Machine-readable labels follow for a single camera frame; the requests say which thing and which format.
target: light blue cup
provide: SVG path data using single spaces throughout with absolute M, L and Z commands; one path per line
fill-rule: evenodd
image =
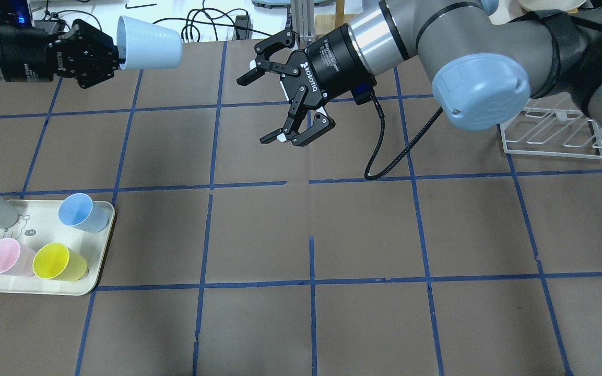
M 60 205 L 60 222 L 87 232 L 99 232 L 108 224 L 108 216 L 90 196 L 76 193 L 67 197 Z

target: robotiq logo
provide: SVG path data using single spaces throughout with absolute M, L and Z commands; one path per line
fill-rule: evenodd
M 308 62 L 301 63 L 301 67 L 305 70 L 306 76 L 308 76 L 308 81 L 310 81 L 310 86 L 312 86 L 312 92 L 318 91 L 320 88 L 317 87 L 315 77 L 312 75 L 312 71 L 310 70 L 310 64 L 308 64 Z
M 57 52 L 57 70 L 66 72 L 66 68 L 64 67 L 64 58 L 62 57 L 62 52 Z

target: wire rack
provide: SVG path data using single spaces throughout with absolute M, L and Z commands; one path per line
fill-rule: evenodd
M 568 93 L 528 101 L 501 125 L 510 154 L 602 159 L 602 128 L 572 103 Z

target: black cable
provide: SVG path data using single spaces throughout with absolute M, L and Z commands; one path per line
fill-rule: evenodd
M 45 21 L 45 19 L 50 15 L 50 12 L 48 12 L 49 4 L 50 4 L 50 0 L 45 0 L 45 12 L 43 12 L 43 19 L 41 19 L 41 21 Z
M 181 35 L 181 38 L 182 38 L 183 41 L 187 41 L 188 43 L 189 43 L 189 41 L 194 41 L 193 39 L 190 40 L 190 37 L 189 37 L 189 35 L 187 33 L 187 29 L 190 29 L 192 31 L 194 29 L 196 29 L 196 41 L 201 41 L 201 31 L 194 24 L 185 25 L 184 28 L 182 28 L 182 30 L 180 31 L 180 35 Z
M 382 170 L 382 172 L 372 175 L 372 174 L 370 174 L 370 167 L 372 167 L 373 162 L 375 162 L 377 153 L 380 152 L 380 147 L 382 146 L 382 140 L 384 140 L 384 123 L 385 122 L 384 122 L 384 111 L 382 110 L 382 106 L 380 105 L 380 102 L 377 100 L 377 97 L 375 96 L 374 92 L 370 92 L 370 99 L 373 101 L 373 104 L 375 105 L 375 109 L 377 110 L 377 115 L 380 117 L 380 138 L 377 139 L 377 145 L 375 146 L 375 151 L 373 151 L 372 157 L 370 157 L 370 160 L 368 160 L 368 164 L 365 167 L 365 172 L 363 173 L 363 177 L 366 180 L 377 180 L 379 178 L 382 178 L 382 176 L 385 176 L 386 174 L 391 172 L 391 170 L 394 169 L 394 167 L 399 162 L 401 162 L 401 160 L 403 160 L 403 158 L 405 158 L 406 155 L 408 155 L 410 150 L 412 150 L 412 148 L 415 147 L 415 145 L 419 142 L 419 140 L 428 131 L 430 126 L 432 126 L 433 123 L 438 119 L 440 114 L 442 114 L 442 107 L 440 107 L 435 112 L 435 114 L 433 114 L 433 116 L 430 118 L 430 120 L 427 122 L 427 124 L 410 141 L 410 144 L 407 147 L 405 147 L 403 149 L 403 151 L 400 152 L 398 154 L 398 156 L 396 158 L 394 158 L 394 160 L 392 160 L 392 162 L 389 163 L 389 165 L 387 167 L 384 168 L 384 170 Z
M 50 14 L 50 19 L 53 19 L 53 18 L 59 19 L 59 18 L 60 18 L 60 14 L 62 14 L 62 13 L 66 13 L 66 12 L 76 12 L 76 13 L 79 13 L 79 14 L 86 14 L 86 15 L 90 15 L 90 16 L 91 16 L 93 19 L 95 19 L 95 20 L 96 20 L 96 23 L 98 24 L 98 26 L 99 26 L 99 29 L 100 29 L 101 31 L 103 31 L 103 29 L 102 29 L 102 27 L 101 27 L 101 22 L 99 22 L 99 19 L 98 19 L 98 18 L 97 18 L 95 15 L 91 14 L 90 12 L 86 12 L 86 11 L 84 11 L 84 10 L 77 10 L 77 9 L 66 9 L 66 10 L 60 10 L 60 11 L 58 11 L 58 12 L 52 12 L 52 13 Z
M 203 9 L 206 9 L 206 0 L 203 0 L 203 1 L 201 2 L 201 7 L 202 7 Z M 234 9 L 232 9 L 232 10 L 229 10 L 229 11 L 227 12 L 227 14 L 229 14 L 229 13 L 231 13 L 231 12 L 235 12 L 236 10 L 242 10 L 243 12 L 245 12 L 245 15 L 246 15 L 246 16 L 248 16 L 248 17 L 249 17 L 249 15 L 250 15 L 250 13 L 247 11 L 247 9 L 244 9 L 244 8 L 234 8 Z M 217 17 L 217 18 L 211 18 L 211 19 L 220 19 L 220 18 L 222 18 L 222 17 L 224 17 L 224 16 L 223 16 L 223 15 L 220 15 L 220 16 L 219 16 L 219 17 Z
M 217 41 L 217 40 L 219 40 L 219 36 L 217 36 L 217 25 L 215 24 L 215 19 L 219 19 L 219 18 L 222 18 L 222 17 L 226 17 L 226 18 L 228 18 L 228 19 L 229 19 L 229 21 L 231 21 L 231 25 L 230 25 L 230 26 L 231 26 L 232 28 L 234 28 L 234 27 L 236 26 L 236 22 L 235 22 L 235 21 L 234 21 L 234 20 L 231 18 L 231 16 L 228 14 L 228 12 L 227 12 L 227 13 L 225 13 L 225 12 L 223 12 L 223 11 L 219 10 L 219 9 L 215 9 L 215 8 L 205 8 L 205 7 L 204 7 L 203 9 L 193 9 L 193 10 L 198 10 L 198 12 L 196 12 L 196 13 L 194 14 L 194 17 L 192 17 L 192 21 L 191 21 L 191 22 L 192 22 L 192 24 L 193 24 L 193 23 L 196 21 L 196 16 L 197 16 L 199 13 L 203 13 L 203 14 L 205 14 L 205 16 L 207 17 L 207 19 L 209 19 L 209 20 L 210 20 L 210 23 L 213 25 L 213 31 L 215 32 L 215 40 L 216 40 L 216 41 Z M 218 13 L 220 13 L 220 14 L 222 14 L 222 15 L 221 15 L 220 17 L 217 17 L 217 18 L 212 18 L 212 17 L 210 16 L 210 14 L 208 13 L 208 10 L 211 10 L 211 11 L 218 12 Z
M 158 24 L 161 21 L 185 21 L 186 19 L 181 18 L 181 17 L 165 17 L 162 19 L 158 19 L 157 21 L 153 22 L 153 24 Z M 194 21 L 194 23 L 199 24 L 199 25 L 212 25 L 210 22 L 202 22 L 202 21 Z M 238 25 L 227 25 L 226 23 L 216 23 L 215 26 L 229 26 L 231 28 L 236 28 L 239 30 L 246 30 L 246 31 L 252 31 L 253 33 L 259 33 L 263 36 L 267 36 L 267 37 L 272 37 L 273 34 L 269 34 L 269 33 L 264 33 L 263 31 L 258 31 L 255 29 L 250 29 L 250 28 L 246 28 L 244 26 L 238 26 Z

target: black cable on table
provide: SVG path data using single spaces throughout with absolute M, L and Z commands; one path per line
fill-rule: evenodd
M 186 21 L 186 19 L 181 18 L 181 17 L 165 17 L 162 19 L 158 19 L 157 21 L 153 22 L 153 24 L 158 24 L 162 21 Z M 210 22 L 203 22 L 203 21 L 194 21 L 194 23 L 199 24 L 199 25 L 212 25 L 212 23 Z M 252 31 L 253 33 L 259 33 L 263 36 L 267 36 L 267 37 L 272 37 L 272 34 L 269 33 L 264 33 L 263 31 L 258 31 L 255 29 L 251 29 L 251 28 L 246 28 L 245 26 L 238 26 L 238 25 L 227 25 L 226 23 L 216 23 L 215 26 L 229 26 L 231 28 L 235 28 L 238 30 L 246 30 L 246 31 Z
M 232 12 L 232 11 L 234 11 L 234 9 L 232 9 L 232 10 L 229 10 L 229 12 L 226 12 L 226 13 L 225 13 L 224 11 L 220 10 L 220 9 L 216 9 L 216 8 L 205 8 L 205 7 L 204 7 L 203 9 L 192 9 L 192 10 L 197 10 L 197 12 L 194 14 L 194 17 L 192 17 L 192 20 L 191 20 L 191 23 L 192 23 L 192 24 L 193 24 L 193 23 L 196 21 L 196 16 L 197 16 L 198 14 L 200 14 L 200 13 L 203 13 L 203 14 L 204 14 L 204 15 L 205 15 L 205 16 L 206 16 L 208 19 L 210 19 L 210 23 L 213 25 L 213 31 L 215 31 L 215 40 L 219 40 L 219 36 L 217 36 L 217 25 L 215 24 L 215 19 L 220 19 L 220 18 L 222 18 L 222 17 L 226 17 L 226 18 L 228 18 L 228 19 L 229 19 L 229 21 L 231 21 L 231 25 L 230 25 L 230 26 L 231 26 L 232 28 L 234 28 L 234 27 L 236 26 L 236 22 L 235 22 L 235 21 L 234 21 L 234 20 L 231 18 L 231 16 L 229 15 L 229 12 Z M 191 14 L 192 10 L 190 10 L 190 13 L 189 13 L 189 14 L 187 14 L 188 21 L 187 21 L 187 22 L 186 22 L 186 24 L 185 24 L 185 28 L 187 28 L 187 27 L 188 27 L 188 24 L 189 24 L 189 15 Z M 211 11 L 218 12 L 218 13 L 220 13 L 220 14 L 222 14 L 222 15 L 220 15 L 220 17 L 213 18 L 213 17 L 211 17 L 211 16 L 210 16 L 210 14 L 208 13 L 208 10 L 211 10 Z
M 419 140 L 428 131 L 430 126 L 432 126 L 433 123 L 442 114 L 442 107 L 440 107 L 435 112 L 435 114 L 433 114 L 433 116 L 430 118 L 430 120 L 427 122 L 427 124 L 419 131 L 419 133 L 417 133 L 417 135 L 413 139 L 411 139 L 410 144 L 407 147 L 405 147 L 403 149 L 403 151 L 400 152 L 398 154 L 398 156 L 396 158 L 394 158 L 394 160 L 392 160 L 392 162 L 389 163 L 389 165 L 387 167 L 384 168 L 384 170 L 382 170 L 382 172 L 372 175 L 370 173 L 370 167 L 372 167 L 373 162 L 375 162 L 377 153 L 380 152 L 380 147 L 382 146 L 382 140 L 384 140 L 384 124 L 385 124 L 385 122 L 384 122 L 384 111 L 382 110 L 382 106 L 380 105 L 380 102 L 377 100 L 377 97 L 375 96 L 374 92 L 370 93 L 370 99 L 373 101 L 373 104 L 375 105 L 375 109 L 377 110 L 377 116 L 380 117 L 380 138 L 377 139 L 377 145 L 375 146 L 375 151 L 373 151 L 372 157 L 370 157 L 370 160 L 368 160 L 368 164 L 365 167 L 365 172 L 363 173 L 363 177 L 366 180 L 377 180 L 379 178 L 382 178 L 389 172 L 391 172 L 391 170 L 394 169 L 394 167 L 399 162 L 401 162 L 401 160 L 403 160 L 403 158 L 405 158 L 406 155 L 408 155 L 410 150 L 412 150 L 412 148 L 415 147 L 415 145 L 419 142 Z
M 201 2 L 201 7 L 202 7 L 203 9 L 206 9 L 206 0 L 203 0 L 203 1 Z M 250 13 L 247 11 L 247 9 L 244 9 L 244 8 L 234 8 L 234 9 L 232 9 L 232 10 L 229 10 L 229 11 L 227 12 L 227 14 L 229 14 L 229 13 L 231 13 L 231 12 L 235 12 L 236 10 L 242 10 L 243 12 L 245 12 L 245 15 L 246 15 L 246 16 L 248 16 L 248 17 L 250 16 Z M 220 18 L 222 18 L 222 17 L 224 17 L 224 16 L 223 16 L 223 15 L 220 15 L 220 16 L 219 16 L 219 17 L 217 17 L 217 18 L 211 18 L 211 19 L 220 19 Z
M 93 19 L 95 19 L 95 20 L 96 20 L 96 23 L 98 24 L 98 26 L 99 26 L 99 29 L 100 29 L 101 31 L 103 31 L 103 29 L 102 29 L 102 27 L 101 27 L 101 22 L 99 22 L 99 19 L 98 19 L 98 18 L 97 18 L 95 15 L 91 14 L 90 12 L 86 12 L 86 11 L 84 11 L 84 10 L 77 10 L 77 9 L 66 9 L 66 10 L 60 10 L 60 11 L 58 11 L 58 12 L 52 12 L 52 13 L 50 13 L 50 19 L 53 19 L 53 18 L 57 18 L 57 19 L 59 19 L 59 18 L 60 18 L 60 14 L 62 14 L 62 13 L 66 13 L 66 12 L 76 12 L 76 13 L 79 13 L 79 14 L 86 14 L 86 15 L 90 15 L 90 16 L 91 16 Z

